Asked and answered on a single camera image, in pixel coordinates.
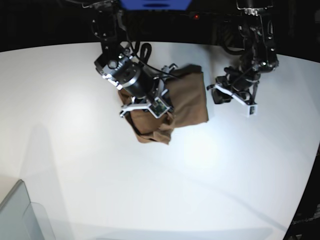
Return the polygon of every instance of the brown cloth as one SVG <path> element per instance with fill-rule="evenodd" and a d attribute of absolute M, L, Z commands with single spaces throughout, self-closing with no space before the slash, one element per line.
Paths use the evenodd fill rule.
<path fill-rule="evenodd" d="M 125 118 L 132 126 L 141 143 L 160 142 L 169 144 L 174 128 L 205 123 L 208 121 L 206 90 L 203 73 L 191 73 L 166 83 L 174 112 L 167 112 L 156 119 L 150 112 L 134 110 Z M 131 101 L 124 89 L 118 92 L 123 104 Z"/>

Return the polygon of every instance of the white table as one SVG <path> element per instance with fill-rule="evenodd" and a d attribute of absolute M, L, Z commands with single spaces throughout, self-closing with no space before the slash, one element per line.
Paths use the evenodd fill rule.
<path fill-rule="evenodd" d="M 202 66 L 205 85 L 236 58 L 152 43 L 149 64 Z M 96 72 L 99 43 L 0 54 L 0 174 L 22 178 L 57 240 L 281 240 L 320 141 L 320 64 L 279 55 L 258 116 L 235 101 L 209 122 L 139 143 Z"/>

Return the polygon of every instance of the brown fabric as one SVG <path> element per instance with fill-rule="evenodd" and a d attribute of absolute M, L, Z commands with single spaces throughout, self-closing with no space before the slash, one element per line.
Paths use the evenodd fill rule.
<path fill-rule="evenodd" d="M 132 126 L 140 143 L 160 142 L 169 144 L 174 128 L 196 125 L 208 121 L 206 91 L 203 73 L 191 73 L 166 83 L 174 112 L 156 119 L 150 112 L 134 110 L 125 118 Z M 131 96 L 122 89 L 118 92 L 123 104 Z"/>

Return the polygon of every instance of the blue device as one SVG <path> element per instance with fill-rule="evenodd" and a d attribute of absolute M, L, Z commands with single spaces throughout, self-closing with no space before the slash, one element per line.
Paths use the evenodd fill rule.
<path fill-rule="evenodd" d="M 180 10 L 185 11 L 192 0 L 121 0 L 127 10 Z"/>

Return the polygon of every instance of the white tabletop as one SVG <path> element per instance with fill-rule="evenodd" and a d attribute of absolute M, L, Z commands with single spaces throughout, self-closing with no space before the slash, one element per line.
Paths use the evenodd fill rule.
<path fill-rule="evenodd" d="M 152 43 L 149 64 L 202 66 L 205 85 L 237 58 L 216 46 Z M 209 122 L 141 144 L 96 72 L 99 43 L 0 54 L 0 175 L 22 178 L 57 240 L 281 240 L 320 141 L 320 64 L 279 55 L 258 115 L 214 105 Z"/>

